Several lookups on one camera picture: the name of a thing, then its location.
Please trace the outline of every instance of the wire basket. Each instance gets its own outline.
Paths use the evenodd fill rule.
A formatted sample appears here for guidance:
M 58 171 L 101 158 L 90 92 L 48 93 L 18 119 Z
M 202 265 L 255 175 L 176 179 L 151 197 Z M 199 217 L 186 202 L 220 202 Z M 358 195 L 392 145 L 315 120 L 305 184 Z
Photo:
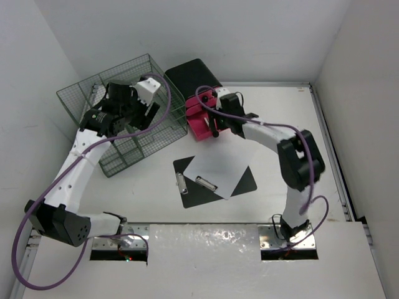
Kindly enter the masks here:
M 108 178 L 187 134 L 186 108 L 183 96 L 149 54 L 105 70 L 57 92 L 57 96 L 69 116 L 79 126 L 84 113 L 101 100 L 105 93 L 105 86 L 110 80 L 124 80 L 135 84 L 143 74 L 150 72 L 162 75 L 169 83 L 172 96 L 170 113 L 160 125 L 148 133 L 138 137 L 115 140 L 99 162 L 102 171 Z M 154 101 L 159 104 L 160 109 L 152 123 L 161 118 L 168 103 L 166 88 L 162 82 L 160 83 L 161 88 L 154 97 Z M 119 135 L 136 131 L 138 130 L 127 125 Z

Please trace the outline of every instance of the robotic arm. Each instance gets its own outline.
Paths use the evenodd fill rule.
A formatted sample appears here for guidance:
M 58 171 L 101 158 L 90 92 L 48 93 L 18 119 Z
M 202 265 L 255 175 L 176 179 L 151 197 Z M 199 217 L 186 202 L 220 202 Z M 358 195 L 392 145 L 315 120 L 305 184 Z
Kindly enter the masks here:
M 148 128 L 159 109 L 152 103 L 160 83 L 152 78 L 143 78 L 136 85 L 113 81 L 107 85 L 101 101 L 87 111 L 76 134 L 72 149 L 57 177 L 92 144 L 117 136 L 129 124 L 144 130 Z M 101 156 L 111 146 L 104 142 L 90 150 L 53 188 L 30 216 L 35 229 L 41 234 L 75 247 L 86 239 L 100 235 L 115 235 L 120 232 L 126 218 L 104 212 L 98 215 L 79 214 L 83 191 Z M 29 201 L 25 212 L 34 201 Z
M 230 93 L 227 88 L 217 88 L 214 96 L 218 98 L 214 108 L 216 111 L 263 123 L 257 115 L 245 114 L 238 96 Z M 281 217 L 281 234 L 289 241 L 292 236 L 304 230 L 309 225 L 309 220 L 307 213 L 301 213 L 300 210 L 309 198 L 310 172 L 307 157 L 303 155 L 304 147 L 296 133 L 288 128 L 263 126 L 223 117 L 210 111 L 208 117 L 214 137 L 219 135 L 218 131 L 229 128 L 235 135 L 256 141 L 278 155 L 281 174 L 287 184 L 286 208 Z M 325 170 L 325 164 L 312 134 L 307 130 L 301 133 L 310 149 L 315 174 L 314 182 L 317 182 Z

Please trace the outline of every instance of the silver clip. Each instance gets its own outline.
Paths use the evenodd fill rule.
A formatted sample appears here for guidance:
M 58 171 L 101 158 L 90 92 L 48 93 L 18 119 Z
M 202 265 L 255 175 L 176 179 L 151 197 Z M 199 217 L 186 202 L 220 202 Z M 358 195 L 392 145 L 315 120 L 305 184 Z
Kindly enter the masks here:
M 197 184 L 200 184 L 201 186 L 204 186 L 205 188 L 215 192 L 217 190 L 217 186 L 215 186 L 214 184 L 208 182 L 207 180 L 201 178 L 200 176 L 197 176 L 197 178 L 195 179 Z
M 177 186 L 179 187 L 179 191 L 181 194 L 187 194 L 187 185 L 185 181 L 185 177 L 181 173 L 176 173 L 176 179 L 177 179 Z

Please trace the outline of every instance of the black clipboard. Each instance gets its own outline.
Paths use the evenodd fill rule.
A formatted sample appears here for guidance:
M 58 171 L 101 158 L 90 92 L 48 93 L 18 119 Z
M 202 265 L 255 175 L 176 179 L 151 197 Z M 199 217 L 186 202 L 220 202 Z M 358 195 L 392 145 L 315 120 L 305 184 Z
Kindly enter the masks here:
M 193 158 L 194 156 L 174 161 L 173 167 L 175 169 L 175 173 L 183 174 Z M 223 199 L 211 190 L 197 184 L 196 182 L 193 182 L 189 178 L 184 177 L 184 179 L 188 193 L 180 194 L 180 196 L 185 209 Z M 254 176 L 252 175 L 252 171 L 248 166 L 231 197 L 252 192 L 256 189 L 257 186 Z

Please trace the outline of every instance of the metal wire rack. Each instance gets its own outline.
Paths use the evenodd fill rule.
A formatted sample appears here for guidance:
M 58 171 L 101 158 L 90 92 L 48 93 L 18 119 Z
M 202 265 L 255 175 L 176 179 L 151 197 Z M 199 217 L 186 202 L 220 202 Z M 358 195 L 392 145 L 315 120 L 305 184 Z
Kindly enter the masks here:
M 105 93 L 105 86 L 110 80 L 124 80 L 134 84 L 139 81 L 143 74 L 149 72 L 164 76 L 169 83 L 172 96 L 170 113 L 165 121 L 150 132 L 136 138 L 116 140 L 113 143 L 99 162 L 107 177 L 121 172 L 187 134 L 186 108 L 183 96 L 149 54 L 100 72 L 57 92 L 57 96 L 67 113 L 79 126 L 84 113 L 102 98 Z M 157 92 L 154 101 L 160 105 L 160 109 L 152 123 L 158 121 L 166 110 L 168 97 L 163 85 Z M 128 125 L 120 135 L 135 131 L 137 129 Z

